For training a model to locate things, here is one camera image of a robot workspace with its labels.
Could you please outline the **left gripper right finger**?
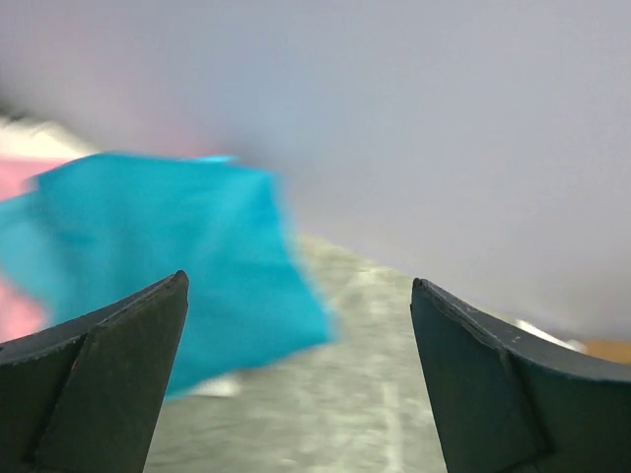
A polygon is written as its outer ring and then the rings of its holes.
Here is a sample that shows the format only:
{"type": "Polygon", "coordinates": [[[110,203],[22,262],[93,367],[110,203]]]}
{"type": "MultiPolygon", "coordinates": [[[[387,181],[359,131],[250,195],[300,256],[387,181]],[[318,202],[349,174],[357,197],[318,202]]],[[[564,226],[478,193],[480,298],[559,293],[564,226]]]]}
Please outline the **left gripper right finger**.
{"type": "Polygon", "coordinates": [[[424,279],[410,310],[449,472],[629,471],[629,366],[550,343],[424,279]]]}

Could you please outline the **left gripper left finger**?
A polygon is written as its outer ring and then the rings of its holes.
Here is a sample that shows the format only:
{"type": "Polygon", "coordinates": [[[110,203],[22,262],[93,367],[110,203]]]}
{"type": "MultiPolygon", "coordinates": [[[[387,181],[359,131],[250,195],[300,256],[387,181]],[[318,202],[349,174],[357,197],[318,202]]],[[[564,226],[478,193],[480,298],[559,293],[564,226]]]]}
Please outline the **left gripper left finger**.
{"type": "Polygon", "coordinates": [[[187,314],[178,271],[1,345],[4,472],[140,472],[187,314]]]}

